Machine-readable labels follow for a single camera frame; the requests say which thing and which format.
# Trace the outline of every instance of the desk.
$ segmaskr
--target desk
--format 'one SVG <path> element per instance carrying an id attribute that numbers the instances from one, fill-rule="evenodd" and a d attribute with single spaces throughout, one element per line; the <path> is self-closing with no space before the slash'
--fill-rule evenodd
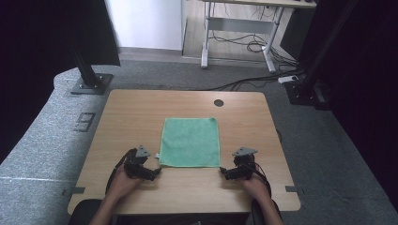
<path id="1" fill-rule="evenodd" d="M 202 47 L 202 62 L 201 67 L 207 68 L 208 59 L 208 32 L 209 30 L 255 33 L 269 35 L 267 45 L 262 47 L 264 57 L 268 65 L 270 73 L 275 73 L 276 69 L 273 65 L 272 58 L 269 51 L 272 47 L 272 42 L 275 38 L 276 32 L 281 21 L 284 8 L 315 8 L 316 3 L 313 1 L 307 3 L 304 0 L 202 0 L 206 2 L 205 15 L 205 42 Z M 228 4 L 242 4 L 242 5 L 257 5 L 257 6 L 272 6 L 277 7 L 277 12 L 273 22 L 251 21 L 251 20 L 237 20 L 229 18 L 212 17 L 210 14 L 211 3 L 228 3 Z"/>
<path id="2" fill-rule="evenodd" d="M 214 104 L 216 99 L 223 106 Z M 231 169 L 232 153 L 245 146 L 255 154 L 272 186 L 281 210 L 299 210 L 296 192 L 266 99 L 261 93 L 114 90 L 104 112 L 68 211 L 84 199 L 102 199 L 115 164 L 142 144 L 152 156 L 145 166 L 156 169 L 164 119 L 215 117 L 221 145 L 221 165 Z M 235 181 L 226 181 L 219 168 L 163 168 L 154 181 L 145 181 L 115 209 L 117 214 L 177 214 L 250 212 L 250 197 Z"/>

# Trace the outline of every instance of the green cloth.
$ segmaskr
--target green cloth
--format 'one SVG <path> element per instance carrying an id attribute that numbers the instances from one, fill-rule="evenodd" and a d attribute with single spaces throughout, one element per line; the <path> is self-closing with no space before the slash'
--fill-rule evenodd
<path id="1" fill-rule="evenodd" d="M 220 167 L 217 120 L 166 118 L 159 162 L 172 167 Z"/>

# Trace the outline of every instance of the carpeted floor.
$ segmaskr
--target carpeted floor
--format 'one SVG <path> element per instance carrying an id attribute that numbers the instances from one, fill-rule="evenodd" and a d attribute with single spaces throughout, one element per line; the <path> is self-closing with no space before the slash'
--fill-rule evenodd
<path id="1" fill-rule="evenodd" d="M 122 61 L 122 67 L 94 67 L 114 78 L 103 96 L 73 96 L 77 69 L 59 74 L 40 115 L 0 166 L 0 224 L 67 224 L 70 190 L 113 89 L 206 89 L 249 77 L 263 68 Z M 282 85 L 269 82 L 238 91 L 267 98 L 298 189 L 301 208 L 282 212 L 285 224 L 398 224 L 398 214 L 355 145 L 331 112 L 291 105 Z M 90 126 L 78 123 L 95 114 Z"/>

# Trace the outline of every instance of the person's left hand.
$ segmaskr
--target person's left hand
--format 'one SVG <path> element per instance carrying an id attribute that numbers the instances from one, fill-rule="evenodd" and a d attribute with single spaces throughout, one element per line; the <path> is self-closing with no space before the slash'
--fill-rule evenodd
<path id="1" fill-rule="evenodd" d="M 131 179 L 128 177 L 124 165 L 122 164 L 116 171 L 114 180 L 109 187 L 107 196 L 119 201 L 121 198 L 130 194 L 143 182 L 140 178 Z"/>

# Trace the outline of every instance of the white metal table leg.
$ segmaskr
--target white metal table leg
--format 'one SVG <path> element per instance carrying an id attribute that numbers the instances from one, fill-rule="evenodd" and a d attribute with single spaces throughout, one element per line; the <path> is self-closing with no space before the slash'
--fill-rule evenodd
<path id="1" fill-rule="evenodd" d="M 208 59 L 208 23 L 210 20 L 210 9 L 211 3 L 205 2 L 206 15 L 205 15 L 205 42 L 202 46 L 202 63 L 201 68 L 207 68 L 207 59 Z"/>
<path id="2" fill-rule="evenodd" d="M 276 17 L 275 17 L 275 20 L 274 20 L 274 24 L 272 26 L 271 33 L 269 34 L 269 40 L 268 40 L 267 46 L 262 48 L 264 57 L 266 58 L 266 62 L 267 62 L 267 65 L 268 65 L 268 70 L 269 70 L 270 73 L 275 73 L 276 72 L 276 69 L 275 69 L 275 67 L 273 65 L 272 57 L 269 54 L 269 51 L 272 48 L 272 42 L 273 42 L 273 40 L 275 38 L 276 31 L 278 30 L 279 23 L 281 21 L 281 17 L 282 17 L 282 14 L 283 14 L 283 10 L 284 10 L 284 7 L 278 7 L 278 10 L 276 12 Z"/>

